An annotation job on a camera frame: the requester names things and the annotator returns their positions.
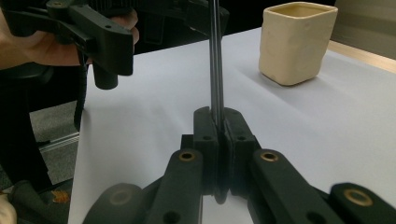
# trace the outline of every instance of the beige ceramic cup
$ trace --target beige ceramic cup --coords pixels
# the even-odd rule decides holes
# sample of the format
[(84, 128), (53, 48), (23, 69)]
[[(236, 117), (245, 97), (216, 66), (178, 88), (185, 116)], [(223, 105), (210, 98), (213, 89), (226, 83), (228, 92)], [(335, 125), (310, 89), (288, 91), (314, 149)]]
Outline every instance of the beige ceramic cup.
[(329, 45), (338, 9), (306, 2), (263, 12), (260, 71), (280, 85), (315, 77)]

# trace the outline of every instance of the human hand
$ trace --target human hand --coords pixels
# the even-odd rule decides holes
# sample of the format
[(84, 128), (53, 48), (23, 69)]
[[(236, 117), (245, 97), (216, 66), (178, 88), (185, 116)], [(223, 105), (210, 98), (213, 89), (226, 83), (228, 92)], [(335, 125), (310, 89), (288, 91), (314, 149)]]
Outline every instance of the human hand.
[[(137, 23), (135, 10), (111, 20), (131, 31), (134, 44), (139, 40), (139, 32), (134, 27)], [(10, 33), (0, 10), (0, 69), (29, 62), (54, 66), (79, 65), (78, 52), (74, 44), (61, 45), (55, 40), (54, 34), (42, 31), (28, 37), (16, 37)]]

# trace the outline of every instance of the gray floor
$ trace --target gray floor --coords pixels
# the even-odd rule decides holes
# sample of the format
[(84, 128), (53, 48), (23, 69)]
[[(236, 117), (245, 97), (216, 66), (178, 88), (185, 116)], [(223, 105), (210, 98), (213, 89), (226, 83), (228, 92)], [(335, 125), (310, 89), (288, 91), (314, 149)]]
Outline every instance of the gray floor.
[[(35, 138), (38, 142), (54, 140), (77, 130), (73, 124), (76, 102), (58, 105), (31, 113), (31, 121)], [(74, 174), (78, 143), (58, 147), (42, 153), (49, 168), (52, 184), (70, 179)], [(0, 167), (0, 189), (11, 186), (6, 174)]]

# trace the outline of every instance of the finger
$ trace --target finger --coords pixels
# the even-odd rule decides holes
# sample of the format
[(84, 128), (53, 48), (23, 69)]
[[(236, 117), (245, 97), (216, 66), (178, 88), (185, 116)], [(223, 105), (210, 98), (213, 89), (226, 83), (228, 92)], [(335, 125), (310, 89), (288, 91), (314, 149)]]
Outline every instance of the finger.
[(131, 13), (128, 13), (123, 16), (113, 17), (111, 18), (111, 20), (125, 27), (128, 30), (134, 28), (138, 22), (137, 13), (134, 9), (132, 10)]

